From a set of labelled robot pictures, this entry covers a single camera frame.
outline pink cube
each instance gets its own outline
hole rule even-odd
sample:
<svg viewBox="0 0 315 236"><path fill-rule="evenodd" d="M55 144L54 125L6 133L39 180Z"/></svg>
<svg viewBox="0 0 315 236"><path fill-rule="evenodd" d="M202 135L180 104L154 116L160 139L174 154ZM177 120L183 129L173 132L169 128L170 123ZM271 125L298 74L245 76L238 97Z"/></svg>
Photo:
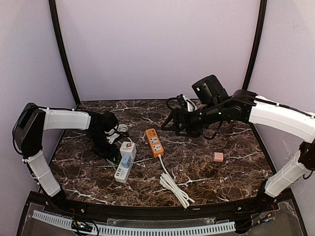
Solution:
<svg viewBox="0 0 315 236"><path fill-rule="evenodd" d="M215 161L219 161L219 162L223 161L223 153L222 152L215 152Z"/></svg>

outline marble tabletop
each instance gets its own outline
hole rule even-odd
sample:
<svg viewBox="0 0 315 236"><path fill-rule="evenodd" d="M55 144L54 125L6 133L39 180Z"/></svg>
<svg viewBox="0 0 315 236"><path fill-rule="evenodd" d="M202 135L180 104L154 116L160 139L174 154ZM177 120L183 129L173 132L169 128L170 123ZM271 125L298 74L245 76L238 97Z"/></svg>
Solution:
<svg viewBox="0 0 315 236"><path fill-rule="evenodd" d="M180 206L173 193L159 184L163 169L147 142L145 130L149 128L158 132L165 149L166 169L196 201L194 205L254 197L260 183L272 175L248 124L224 122L215 139L191 139L160 130L170 112L165 100L82 102L79 108L113 112L121 124L129 127L137 156L127 183L116 182L117 166L88 150L86 131L67 130L50 167L68 199L119 206ZM216 124L211 125L207 134L215 128ZM214 162L214 152L223 152L224 161Z"/></svg>

